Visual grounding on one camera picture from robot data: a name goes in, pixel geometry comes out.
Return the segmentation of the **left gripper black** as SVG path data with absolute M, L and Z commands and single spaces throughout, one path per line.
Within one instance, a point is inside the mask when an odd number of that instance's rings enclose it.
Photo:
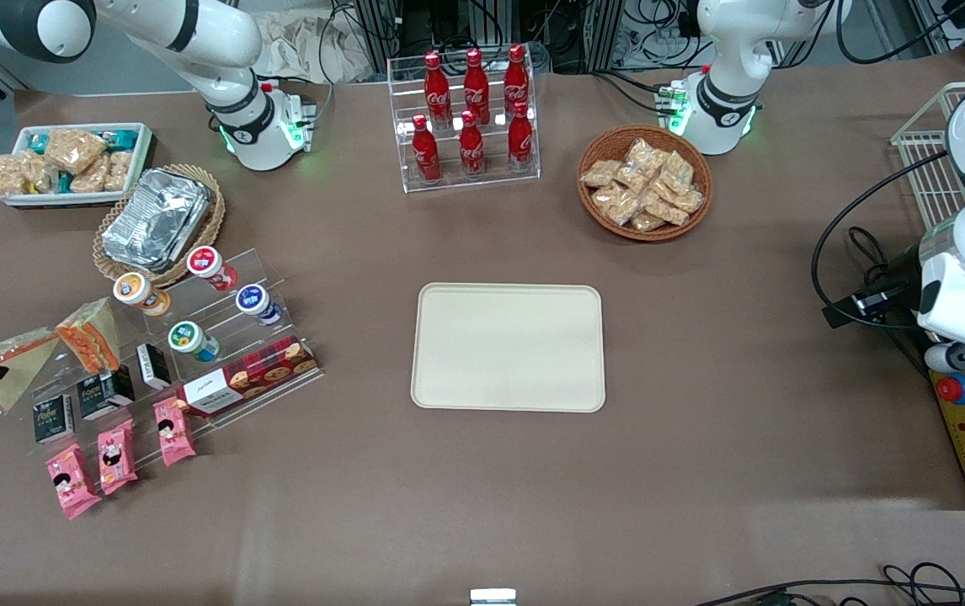
M 861 311 L 874 311 L 877 325 L 917 325 L 921 288 L 919 249 L 906 248 L 874 264 L 874 286 L 823 306 L 823 318 L 830 329 L 837 329 L 860 321 Z

